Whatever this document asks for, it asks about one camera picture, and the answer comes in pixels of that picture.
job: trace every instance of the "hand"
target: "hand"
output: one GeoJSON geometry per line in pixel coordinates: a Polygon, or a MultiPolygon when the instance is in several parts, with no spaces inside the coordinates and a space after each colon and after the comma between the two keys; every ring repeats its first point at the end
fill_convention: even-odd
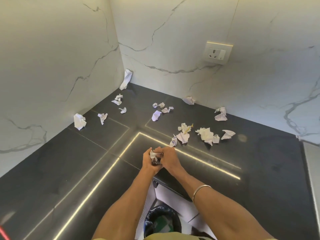
{"type": "Polygon", "coordinates": [[[146,152],[143,154],[143,160],[142,160],[142,168],[141,170],[145,170],[147,172],[151,172],[152,176],[155,176],[160,169],[163,168],[162,165],[152,165],[151,164],[151,158],[150,158],[150,152],[152,150],[152,147],[146,150],[146,152]]]}
{"type": "Polygon", "coordinates": [[[153,150],[154,153],[162,153],[161,155],[161,164],[163,167],[168,170],[168,172],[174,176],[179,170],[183,170],[183,167],[180,164],[179,158],[176,154],[174,147],[158,147],[153,150]]]}

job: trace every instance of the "person's right hand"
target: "person's right hand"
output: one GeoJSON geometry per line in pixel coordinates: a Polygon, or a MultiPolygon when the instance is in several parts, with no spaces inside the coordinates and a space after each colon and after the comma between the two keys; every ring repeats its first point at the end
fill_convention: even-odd
{"type": "Polygon", "coordinates": [[[160,156],[160,162],[171,175],[174,175],[174,173],[177,173],[179,170],[183,169],[174,147],[158,147],[154,149],[153,152],[162,153],[162,155],[160,156]]]}

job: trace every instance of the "person's left arm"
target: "person's left arm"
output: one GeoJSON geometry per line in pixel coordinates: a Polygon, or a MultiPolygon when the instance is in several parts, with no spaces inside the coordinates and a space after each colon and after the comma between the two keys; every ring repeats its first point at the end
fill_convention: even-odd
{"type": "Polygon", "coordinates": [[[151,150],[143,154],[140,172],[130,188],[107,210],[92,239],[134,240],[152,178],[162,168],[151,164],[151,150]]]}

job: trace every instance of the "person's left hand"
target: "person's left hand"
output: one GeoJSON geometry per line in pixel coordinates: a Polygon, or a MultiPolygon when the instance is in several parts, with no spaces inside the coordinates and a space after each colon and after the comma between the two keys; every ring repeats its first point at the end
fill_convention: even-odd
{"type": "Polygon", "coordinates": [[[143,160],[142,160],[142,169],[146,170],[148,172],[152,172],[153,176],[155,176],[160,169],[163,168],[162,165],[152,165],[151,164],[151,158],[150,158],[150,152],[152,150],[152,147],[146,150],[146,152],[143,154],[143,160]]]}

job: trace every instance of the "person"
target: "person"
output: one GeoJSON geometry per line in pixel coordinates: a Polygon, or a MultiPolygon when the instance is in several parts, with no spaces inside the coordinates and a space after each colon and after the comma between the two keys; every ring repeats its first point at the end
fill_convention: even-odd
{"type": "MultiPolygon", "coordinates": [[[[218,240],[267,240],[273,237],[244,207],[192,177],[181,166],[174,147],[156,148],[161,153],[161,165],[153,166],[149,148],[143,154],[142,168],[129,189],[118,199],[101,219],[94,240],[134,240],[139,219],[146,201],[148,188],[164,167],[186,190],[188,195],[218,240]]],[[[154,233],[145,240],[199,240],[177,232],[154,233]]]]}

